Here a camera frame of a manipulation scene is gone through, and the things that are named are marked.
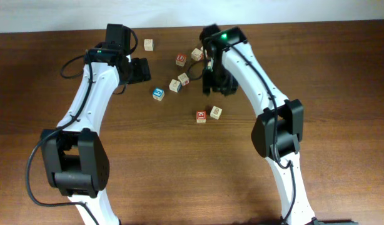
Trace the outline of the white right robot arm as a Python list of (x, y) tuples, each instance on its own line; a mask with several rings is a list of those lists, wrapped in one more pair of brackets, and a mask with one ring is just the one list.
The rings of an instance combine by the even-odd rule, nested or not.
[(203, 93), (234, 94), (241, 88), (256, 116), (251, 132), (258, 154), (270, 165), (281, 200), (282, 224), (319, 224), (306, 195), (300, 167), (304, 107), (271, 81), (239, 27), (203, 28)]

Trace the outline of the red E wooden block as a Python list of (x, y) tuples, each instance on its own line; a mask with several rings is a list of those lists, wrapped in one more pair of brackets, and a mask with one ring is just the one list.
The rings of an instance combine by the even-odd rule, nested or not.
[(206, 122), (206, 112), (205, 111), (197, 111), (196, 112), (196, 122), (197, 123), (205, 123)]

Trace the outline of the blue 5 wooden block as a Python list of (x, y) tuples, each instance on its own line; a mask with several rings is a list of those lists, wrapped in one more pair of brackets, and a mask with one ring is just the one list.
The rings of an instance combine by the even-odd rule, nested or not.
[(156, 87), (152, 93), (155, 100), (162, 101), (164, 98), (164, 90)]

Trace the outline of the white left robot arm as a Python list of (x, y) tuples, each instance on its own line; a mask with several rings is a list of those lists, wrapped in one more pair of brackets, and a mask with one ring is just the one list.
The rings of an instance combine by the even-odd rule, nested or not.
[(35, 146), (42, 152), (47, 180), (76, 206), (85, 224), (120, 224), (106, 186), (109, 159), (99, 138), (101, 123), (118, 86), (149, 81), (145, 58), (132, 58), (135, 32), (122, 24), (108, 24), (103, 42), (81, 56), (82, 81), (56, 129), (45, 129)]

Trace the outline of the wooden pineapple block yellow side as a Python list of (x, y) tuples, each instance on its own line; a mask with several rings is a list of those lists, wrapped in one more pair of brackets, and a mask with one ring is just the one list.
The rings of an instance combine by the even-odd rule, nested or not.
[(210, 112), (210, 116), (214, 119), (219, 120), (221, 113), (222, 113), (222, 109), (220, 107), (213, 106)]

